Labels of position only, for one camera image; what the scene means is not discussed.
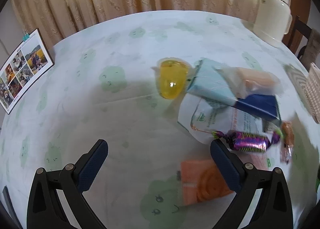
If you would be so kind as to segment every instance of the photograph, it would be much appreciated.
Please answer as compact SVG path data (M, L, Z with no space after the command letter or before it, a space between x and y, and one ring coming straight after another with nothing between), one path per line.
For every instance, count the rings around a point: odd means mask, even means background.
M1 77L6 85L8 85L11 82L11 80L15 77L11 65L7 65L4 72L1 74Z
M8 108L13 101L13 98L10 92L6 88L1 78L0 78L0 100L6 108Z
M17 73L17 78L19 82L21 83L22 87L30 81L30 79L33 77L33 73L31 72L29 66L26 64L21 71Z
M17 78L15 77L11 83L8 85L9 91L12 94L12 96L15 98L20 90L22 89L22 86L18 82Z
M33 74L36 74L48 62L39 44L30 53L26 54L26 60Z
M17 73L26 63L26 59L24 58L21 51L19 51L16 56L11 61L11 67L14 72Z

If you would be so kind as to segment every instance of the purple candy wrapper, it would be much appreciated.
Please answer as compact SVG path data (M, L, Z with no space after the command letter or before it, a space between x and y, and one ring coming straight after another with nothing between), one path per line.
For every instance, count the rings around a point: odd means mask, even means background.
M274 131L271 142L266 136L241 131L232 131L230 135L225 135L221 131L213 131L212 135L215 139L224 138L232 150L250 152L265 152L272 144L278 143L281 138L278 131Z

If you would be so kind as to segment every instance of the light blue package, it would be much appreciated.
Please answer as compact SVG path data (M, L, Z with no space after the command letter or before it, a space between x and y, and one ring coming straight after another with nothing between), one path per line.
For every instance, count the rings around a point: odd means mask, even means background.
M226 80L217 71L221 67L226 67L226 65L208 58L202 59L197 66L195 77L187 88L187 92L234 106L237 98Z

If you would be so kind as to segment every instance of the picture frame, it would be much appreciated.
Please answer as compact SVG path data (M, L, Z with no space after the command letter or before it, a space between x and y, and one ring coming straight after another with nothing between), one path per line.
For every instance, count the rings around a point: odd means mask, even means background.
M0 104L10 114L23 94L54 65L39 30L34 30L0 70Z

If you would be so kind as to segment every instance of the photo collage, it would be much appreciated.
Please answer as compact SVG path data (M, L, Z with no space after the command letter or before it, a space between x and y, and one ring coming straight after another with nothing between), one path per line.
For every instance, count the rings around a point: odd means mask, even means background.
M35 42L22 47L0 77L0 100L8 109L22 87L47 63L41 46Z

